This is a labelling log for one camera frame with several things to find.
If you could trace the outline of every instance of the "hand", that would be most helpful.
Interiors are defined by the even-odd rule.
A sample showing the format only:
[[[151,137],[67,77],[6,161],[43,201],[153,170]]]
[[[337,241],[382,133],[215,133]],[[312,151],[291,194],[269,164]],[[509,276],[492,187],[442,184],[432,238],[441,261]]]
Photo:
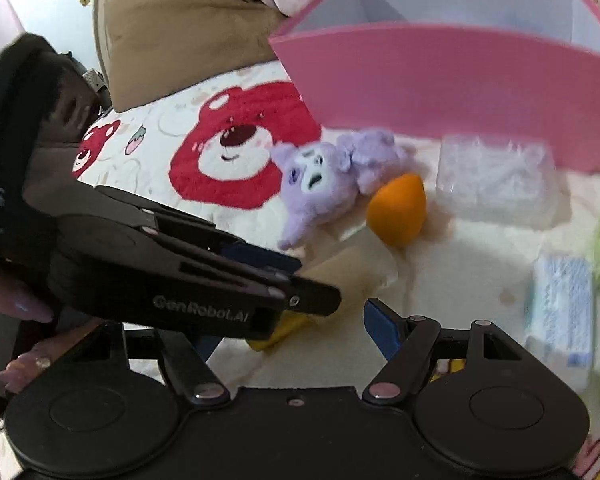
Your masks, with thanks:
[[[25,283],[14,278],[1,267],[0,312],[7,316],[40,323],[51,322],[54,317],[51,308],[39,300]],[[0,372],[0,380],[5,383],[7,390],[15,394],[19,393],[101,322],[101,319],[93,318],[82,326],[35,344],[29,352],[11,361],[6,369]]]

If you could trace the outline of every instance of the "pink box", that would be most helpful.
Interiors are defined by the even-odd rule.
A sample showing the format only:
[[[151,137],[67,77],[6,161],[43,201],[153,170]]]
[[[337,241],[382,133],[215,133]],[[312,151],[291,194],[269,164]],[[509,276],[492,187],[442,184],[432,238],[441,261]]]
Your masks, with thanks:
[[[324,126],[537,137],[600,170],[591,0],[314,0],[269,41]]]

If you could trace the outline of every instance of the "blue and white package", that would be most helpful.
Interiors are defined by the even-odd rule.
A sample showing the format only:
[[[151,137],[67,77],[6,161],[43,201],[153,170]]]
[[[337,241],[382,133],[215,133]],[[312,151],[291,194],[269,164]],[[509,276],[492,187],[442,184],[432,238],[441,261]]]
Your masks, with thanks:
[[[581,393],[593,366],[593,278],[589,263],[542,254],[534,263],[523,345]]]

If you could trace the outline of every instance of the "pivot screw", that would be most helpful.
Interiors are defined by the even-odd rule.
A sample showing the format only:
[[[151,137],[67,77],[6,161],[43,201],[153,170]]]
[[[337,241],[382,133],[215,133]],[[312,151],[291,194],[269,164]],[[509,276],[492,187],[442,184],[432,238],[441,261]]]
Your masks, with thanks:
[[[369,394],[379,400],[393,399],[400,395],[400,388],[393,383],[376,383],[369,386]]]
[[[218,383],[202,383],[193,389],[197,400],[214,400],[224,395],[224,386]]]

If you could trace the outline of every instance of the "cartoon bear face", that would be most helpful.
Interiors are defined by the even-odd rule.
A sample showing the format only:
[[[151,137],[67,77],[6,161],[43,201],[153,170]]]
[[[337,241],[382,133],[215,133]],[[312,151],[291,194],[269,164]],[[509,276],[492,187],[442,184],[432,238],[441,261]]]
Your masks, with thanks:
[[[261,207],[280,191],[272,146],[301,146],[320,133],[292,83],[227,88],[200,108],[198,124],[171,160],[171,185],[186,200]]]
[[[111,124],[95,126],[84,134],[78,148],[78,155],[75,157],[73,169],[73,176],[75,178],[81,176],[96,161],[105,143],[113,137],[113,134],[119,127],[120,119],[116,119]]]

